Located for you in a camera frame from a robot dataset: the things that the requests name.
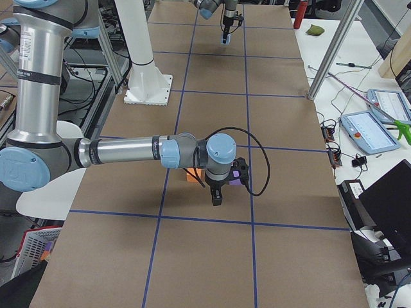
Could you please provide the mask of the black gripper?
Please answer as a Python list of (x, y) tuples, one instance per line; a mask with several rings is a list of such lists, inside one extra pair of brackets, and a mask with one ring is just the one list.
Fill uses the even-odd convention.
[(229, 184), (229, 181), (234, 178), (232, 175), (233, 171), (238, 171), (240, 173), (242, 185), (249, 188), (249, 166), (244, 158), (236, 158), (232, 163), (228, 175), (224, 175), (222, 180), (214, 180), (208, 175), (205, 176), (205, 181), (211, 188), (210, 191), (213, 206), (220, 206), (222, 204), (223, 196), (221, 187), (225, 184)]
[(233, 26), (234, 22), (238, 22), (238, 26), (243, 24), (243, 16), (237, 10), (224, 10), (223, 13), (223, 40), (229, 39), (230, 27)]

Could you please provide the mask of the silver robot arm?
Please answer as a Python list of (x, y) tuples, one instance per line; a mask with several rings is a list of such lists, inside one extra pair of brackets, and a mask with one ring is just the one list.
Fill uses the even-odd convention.
[(19, 192), (34, 191), (80, 168), (111, 162), (158, 160), (184, 169), (208, 185), (213, 205), (233, 180), (249, 184), (249, 168), (236, 156), (236, 143), (224, 129), (205, 139), (190, 133), (103, 141), (67, 139), (57, 134), (64, 40), (100, 32), (97, 1), (15, 1), (21, 25), (15, 128), (1, 150), (1, 182)]
[(235, 0), (192, 0), (189, 1), (206, 20), (222, 7), (220, 28), (222, 31), (221, 44), (229, 45), (231, 35), (242, 26), (244, 16), (237, 11), (238, 1)]

